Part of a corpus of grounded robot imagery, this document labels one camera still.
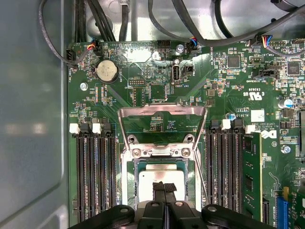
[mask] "motherboard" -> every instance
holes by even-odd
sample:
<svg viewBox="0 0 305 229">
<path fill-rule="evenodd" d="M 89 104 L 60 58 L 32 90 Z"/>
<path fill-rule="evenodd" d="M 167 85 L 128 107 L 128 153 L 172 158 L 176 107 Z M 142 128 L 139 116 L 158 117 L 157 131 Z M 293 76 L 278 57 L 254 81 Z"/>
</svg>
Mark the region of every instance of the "motherboard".
<svg viewBox="0 0 305 229">
<path fill-rule="evenodd" d="M 294 53 L 304 42 L 270 46 Z M 304 76 L 304 56 L 249 41 L 99 43 L 69 68 L 70 224 L 137 208 L 163 182 L 198 210 L 218 204 L 305 227 Z"/>
</svg>

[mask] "integrated circuit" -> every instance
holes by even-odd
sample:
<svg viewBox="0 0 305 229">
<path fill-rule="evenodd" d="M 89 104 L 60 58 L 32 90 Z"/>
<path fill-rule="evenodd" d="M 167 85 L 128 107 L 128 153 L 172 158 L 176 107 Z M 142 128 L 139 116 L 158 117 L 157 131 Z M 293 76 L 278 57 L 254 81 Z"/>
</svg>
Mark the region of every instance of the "integrated circuit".
<svg viewBox="0 0 305 229">
<path fill-rule="evenodd" d="M 240 57 L 228 56 L 228 68 L 240 68 Z"/>
<path fill-rule="evenodd" d="M 300 75 L 300 63 L 299 62 L 289 62 L 287 64 L 288 75 Z"/>
</svg>

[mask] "black cable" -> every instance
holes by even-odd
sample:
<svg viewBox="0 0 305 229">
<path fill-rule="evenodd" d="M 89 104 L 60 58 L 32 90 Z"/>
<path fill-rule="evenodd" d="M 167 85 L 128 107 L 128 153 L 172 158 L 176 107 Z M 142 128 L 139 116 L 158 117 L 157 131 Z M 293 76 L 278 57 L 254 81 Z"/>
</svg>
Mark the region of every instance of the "black cable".
<svg viewBox="0 0 305 229">
<path fill-rule="evenodd" d="M 95 6 L 94 6 L 92 0 L 87 0 L 87 3 L 88 3 L 88 5 L 89 5 L 89 8 L 90 8 L 92 14 L 93 14 L 93 17 L 94 17 L 94 19 L 95 19 L 97 28 L 99 28 L 99 31 L 100 31 L 100 33 L 101 33 L 101 36 L 102 36 L 103 40 L 104 40 L 105 42 L 108 42 L 108 41 L 109 41 L 109 37 L 108 37 L 108 35 L 107 35 L 107 33 L 106 33 L 106 30 L 105 30 L 105 28 L 104 28 L 104 25 L 103 25 L 103 23 L 102 23 L 102 21 L 101 21 L 101 18 L 100 18 L 100 16 L 99 16 L 99 14 L 98 14 L 98 12 L 97 12 L 97 10 L 96 10 L 96 8 L 95 8 Z"/>
<path fill-rule="evenodd" d="M 303 55 L 305 54 L 305 50 L 301 51 L 301 52 L 297 52 L 297 53 L 282 53 L 282 52 L 278 52 L 277 50 L 274 50 L 273 48 L 271 48 L 270 46 L 268 46 L 266 48 L 266 50 L 268 50 L 269 52 L 275 54 L 275 55 L 279 55 L 279 56 L 283 56 L 283 57 L 292 57 L 292 56 L 298 56 L 298 55 Z"/>
<path fill-rule="evenodd" d="M 156 18 L 153 15 L 153 0 L 148 0 L 148 15 L 149 18 L 151 19 L 152 24 L 156 27 L 157 30 L 159 30 L 161 33 L 164 33 L 165 35 L 178 40 L 178 41 L 183 41 L 183 42 L 190 42 L 190 39 L 184 38 L 184 37 L 179 37 L 176 36 L 175 34 L 168 32 L 165 28 L 162 27 L 156 20 Z"/>
<path fill-rule="evenodd" d="M 264 34 L 274 28 L 276 28 L 277 26 L 283 24 L 284 22 L 286 22 L 287 20 L 293 18 L 294 16 L 296 16 L 297 14 L 304 12 L 305 11 L 305 5 L 297 8 L 296 10 L 294 10 L 291 13 L 286 14 L 285 16 L 281 17 L 280 19 L 264 26 L 261 27 L 255 31 L 237 36 L 237 37 L 232 37 L 232 38 L 227 38 L 227 39 L 220 39 L 220 40 L 207 40 L 204 39 L 201 34 L 199 33 L 198 29 L 196 28 L 193 20 L 190 17 L 190 14 L 188 13 L 185 4 L 183 2 L 183 0 L 172 0 L 173 5 L 180 17 L 180 19 L 182 20 L 182 22 L 185 24 L 185 26 L 187 27 L 187 29 L 193 34 L 193 36 L 198 40 L 198 42 L 203 45 L 203 46 L 210 46 L 210 47 L 216 47 L 216 46 L 225 46 L 225 45 L 230 45 L 230 44 L 234 44 L 236 42 L 240 42 L 240 41 L 246 41 L 249 39 L 252 39 L 253 37 L 255 37 L 257 34 Z"/>
<path fill-rule="evenodd" d="M 39 8 L 38 8 L 38 21 L 39 21 L 39 27 L 42 31 L 42 34 L 43 34 L 43 37 L 44 39 L 46 40 L 49 48 L 51 49 L 51 51 L 54 53 L 54 55 L 59 58 L 60 60 L 62 60 L 63 62 L 67 63 L 67 64 L 71 64 L 71 65 L 76 65 L 78 64 L 79 62 L 81 62 L 85 56 L 88 54 L 89 50 L 85 50 L 81 55 L 80 57 L 75 60 L 75 61 L 70 61 L 70 60 L 67 60 L 66 58 L 62 57 L 58 52 L 57 50 L 55 49 L 54 45 L 52 44 L 50 38 L 49 38 L 49 35 L 48 35 L 48 32 L 46 30 L 46 26 L 44 24 L 44 20 L 43 20 L 43 7 L 44 5 L 46 4 L 47 0 L 41 0 L 40 4 L 39 4 Z"/>
<path fill-rule="evenodd" d="M 80 7 L 79 7 L 80 41 L 87 42 L 85 0 L 79 0 L 79 1 L 80 1 Z"/>
<path fill-rule="evenodd" d="M 221 0 L 215 0 L 214 11 L 215 11 L 216 22 L 220 31 L 224 34 L 226 38 L 232 38 L 233 35 L 228 31 L 227 27 L 224 24 L 223 17 L 221 15 Z"/>
<path fill-rule="evenodd" d="M 113 34 L 112 30 L 111 30 L 111 27 L 110 27 L 110 24 L 108 22 L 108 19 L 107 19 L 105 13 L 104 13 L 104 11 L 103 11 L 99 1 L 98 0 L 92 0 L 92 3 L 93 3 L 94 7 L 96 8 L 96 11 L 98 12 L 98 14 L 100 16 L 100 19 L 101 19 L 101 21 L 102 21 L 102 23 L 104 25 L 105 30 L 106 30 L 106 34 L 109 37 L 109 40 L 111 42 L 114 42 L 115 41 L 114 34 Z"/>
<path fill-rule="evenodd" d="M 122 25 L 119 34 L 119 41 L 124 42 L 126 41 L 127 35 L 127 26 L 128 26 L 128 19 L 129 19 L 129 10 L 127 5 L 122 5 Z"/>
<path fill-rule="evenodd" d="M 74 14 L 74 42 L 80 42 L 80 0 L 75 0 Z"/>
</svg>

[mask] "white label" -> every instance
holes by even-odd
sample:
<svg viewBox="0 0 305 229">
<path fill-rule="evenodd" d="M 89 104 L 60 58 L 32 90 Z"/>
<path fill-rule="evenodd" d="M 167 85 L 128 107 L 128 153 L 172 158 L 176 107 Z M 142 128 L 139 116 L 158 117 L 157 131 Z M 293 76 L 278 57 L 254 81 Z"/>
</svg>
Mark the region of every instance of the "white label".
<svg viewBox="0 0 305 229">
<path fill-rule="evenodd" d="M 265 121 L 265 110 L 251 110 L 251 122 L 264 122 Z"/>
</svg>

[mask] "blue connector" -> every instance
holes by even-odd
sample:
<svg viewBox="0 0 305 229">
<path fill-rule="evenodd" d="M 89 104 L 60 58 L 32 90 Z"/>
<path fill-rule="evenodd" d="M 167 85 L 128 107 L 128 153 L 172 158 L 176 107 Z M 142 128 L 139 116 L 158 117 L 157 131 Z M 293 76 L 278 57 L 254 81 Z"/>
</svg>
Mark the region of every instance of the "blue connector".
<svg viewBox="0 0 305 229">
<path fill-rule="evenodd" d="M 288 229 L 288 202 L 283 197 L 276 198 L 277 229 Z"/>
</svg>

